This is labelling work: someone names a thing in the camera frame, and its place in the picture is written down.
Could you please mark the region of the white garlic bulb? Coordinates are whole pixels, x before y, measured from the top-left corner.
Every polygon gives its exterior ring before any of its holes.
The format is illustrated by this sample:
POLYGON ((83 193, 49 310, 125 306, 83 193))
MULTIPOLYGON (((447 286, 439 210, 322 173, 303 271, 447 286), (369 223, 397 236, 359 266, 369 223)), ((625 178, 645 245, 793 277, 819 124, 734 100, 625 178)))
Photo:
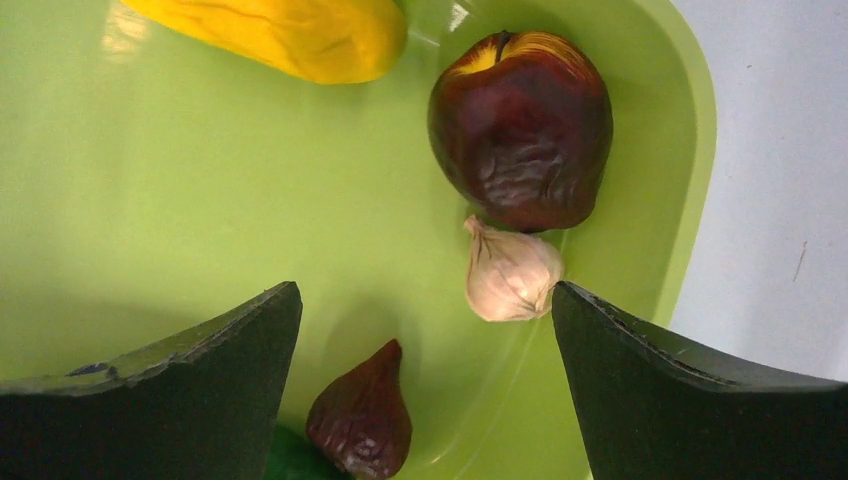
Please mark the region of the white garlic bulb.
POLYGON ((551 310, 551 292, 565 274, 559 251, 535 236, 499 230, 471 215, 465 295, 487 322, 528 321, 551 310))

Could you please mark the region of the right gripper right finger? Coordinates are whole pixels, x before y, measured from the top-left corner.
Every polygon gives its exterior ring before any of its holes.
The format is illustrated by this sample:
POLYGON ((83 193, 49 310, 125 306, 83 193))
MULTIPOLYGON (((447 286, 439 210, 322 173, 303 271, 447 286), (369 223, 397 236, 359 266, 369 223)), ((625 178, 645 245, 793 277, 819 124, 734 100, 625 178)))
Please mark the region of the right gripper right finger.
POLYGON ((843 479, 847 386, 745 360, 571 282, 556 340, 597 479, 843 479))

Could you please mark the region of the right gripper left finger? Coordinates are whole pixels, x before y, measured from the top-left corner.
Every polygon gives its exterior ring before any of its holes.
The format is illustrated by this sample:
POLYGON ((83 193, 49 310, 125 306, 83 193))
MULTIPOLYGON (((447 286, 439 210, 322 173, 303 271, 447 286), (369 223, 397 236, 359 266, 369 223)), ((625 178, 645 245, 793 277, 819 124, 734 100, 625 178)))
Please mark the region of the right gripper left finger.
POLYGON ((65 375, 1 384, 5 479, 259 479, 298 338, 298 286, 65 375))

